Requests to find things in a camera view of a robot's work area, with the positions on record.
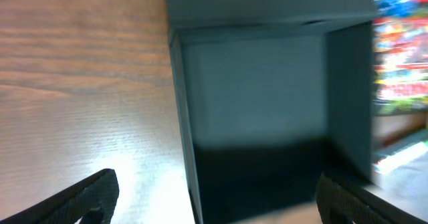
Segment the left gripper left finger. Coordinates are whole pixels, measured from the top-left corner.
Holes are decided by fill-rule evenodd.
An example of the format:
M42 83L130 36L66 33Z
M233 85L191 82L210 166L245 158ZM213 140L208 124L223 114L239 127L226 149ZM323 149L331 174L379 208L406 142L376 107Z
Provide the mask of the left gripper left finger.
M110 224L119 192L115 170L102 169L1 224Z

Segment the Haribo gummy candy bag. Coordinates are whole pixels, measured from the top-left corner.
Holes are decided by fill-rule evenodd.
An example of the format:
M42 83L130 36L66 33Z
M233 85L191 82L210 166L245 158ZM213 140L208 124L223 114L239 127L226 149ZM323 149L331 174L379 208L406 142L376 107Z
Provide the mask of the Haribo gummy candy bag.
M383 17L373 22L377 116L427 110L427 18Z

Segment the dark green gift box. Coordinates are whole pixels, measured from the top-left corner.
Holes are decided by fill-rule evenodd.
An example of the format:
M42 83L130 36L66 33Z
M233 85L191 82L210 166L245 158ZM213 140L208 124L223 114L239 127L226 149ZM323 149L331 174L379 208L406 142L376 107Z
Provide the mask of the dark green gift box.
M197 223L315 199L372 176L374 0L167 0Z

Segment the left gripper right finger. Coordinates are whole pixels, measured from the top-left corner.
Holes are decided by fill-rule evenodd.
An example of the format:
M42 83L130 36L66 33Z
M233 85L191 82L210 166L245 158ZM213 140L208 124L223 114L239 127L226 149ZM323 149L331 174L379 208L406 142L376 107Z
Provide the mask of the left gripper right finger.
M323 224L427 224L362 187L325 173L316 185L316 205Z

